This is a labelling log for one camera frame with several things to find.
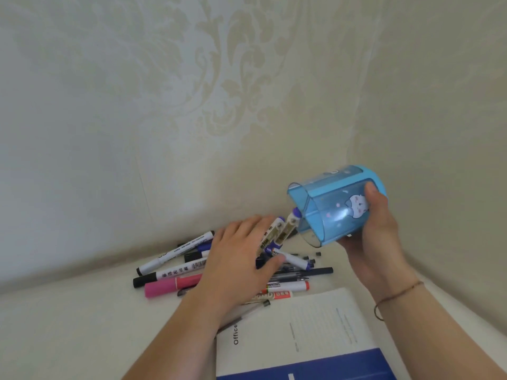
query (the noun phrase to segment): pink highlighter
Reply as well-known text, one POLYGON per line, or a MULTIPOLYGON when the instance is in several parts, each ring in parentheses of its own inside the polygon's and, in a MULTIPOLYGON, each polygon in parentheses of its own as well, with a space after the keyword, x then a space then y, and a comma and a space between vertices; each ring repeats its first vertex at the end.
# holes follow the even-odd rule
POLYGON ((174 277, 172 279, 146 283, 144 286, 144 295, 146 298, 152 298, 166 293, 175 292, 182 288, 193 287, 199 283, 201 277, 202 273, 199 273, 186 277, 174 277))

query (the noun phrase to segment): left hand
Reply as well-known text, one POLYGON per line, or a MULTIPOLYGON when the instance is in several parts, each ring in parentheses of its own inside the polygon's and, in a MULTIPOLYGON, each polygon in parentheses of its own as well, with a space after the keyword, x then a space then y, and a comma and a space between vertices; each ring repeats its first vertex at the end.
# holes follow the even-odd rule
POLYGON ((259 244, 274 219, 255 215, 215 233, 202 279, 192 292, 211 300, 221 316, 261 292, 285 261, 277 255, 256 269, 259 244))

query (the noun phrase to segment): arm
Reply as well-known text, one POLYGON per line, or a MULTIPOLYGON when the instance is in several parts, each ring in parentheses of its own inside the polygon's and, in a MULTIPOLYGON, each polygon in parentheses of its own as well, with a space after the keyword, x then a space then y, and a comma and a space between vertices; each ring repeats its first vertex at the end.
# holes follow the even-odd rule
MULTIPOLYGON (((376 303, 410 288, 418 278, 406 262, 387 198, 365 188, 370 217, 362 234, 345 237, 352 269, 376 303)), ((507 374, 461 329, 423 286, 379 306, 414 380, 507 380, 507 374)))
POLYGON ((256 269, 257 249, 274 217, 254 216, 218 230, 203 276, 123 377, 197 379, 222 319, 259 293, 284 261, 279 255, 256 269))

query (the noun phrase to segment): desk surface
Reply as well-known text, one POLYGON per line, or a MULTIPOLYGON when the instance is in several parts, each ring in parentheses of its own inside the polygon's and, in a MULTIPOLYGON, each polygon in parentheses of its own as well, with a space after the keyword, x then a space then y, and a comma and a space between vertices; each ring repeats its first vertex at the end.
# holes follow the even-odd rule
MULTIPOLYGON (((409 379, 384 323, 373 315, 374 303, 354 276, 343 249, 333 243, 321 257, 299 236, 284 249, 317 259, 334 274, 313 277, 306 293, 347 287, 354 294, 374 339, 398 380, 409 379)), ((120 378, 179 304, 175 294, 147 300, 132 288, 130 263, 73 279, 0 297, 0 367, 9 379, 120 378)), ((507 370, 507 338, 426 280, 428 289, 469 335, 507 370)), ((214 350, 202 378, 214 378, 214 350)))

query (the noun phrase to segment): right hand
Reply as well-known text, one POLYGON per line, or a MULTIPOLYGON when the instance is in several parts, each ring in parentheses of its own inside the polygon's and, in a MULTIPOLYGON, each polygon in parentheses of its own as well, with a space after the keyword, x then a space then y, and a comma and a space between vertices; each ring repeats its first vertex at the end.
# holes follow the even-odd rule
POLYGON ((375 302, 396 294, 418 279, 403 255, 398 224, 387 206, 387 197, 368 182, 364 193, 370 217, 362 231, 338 240, 350 265, 375 302))

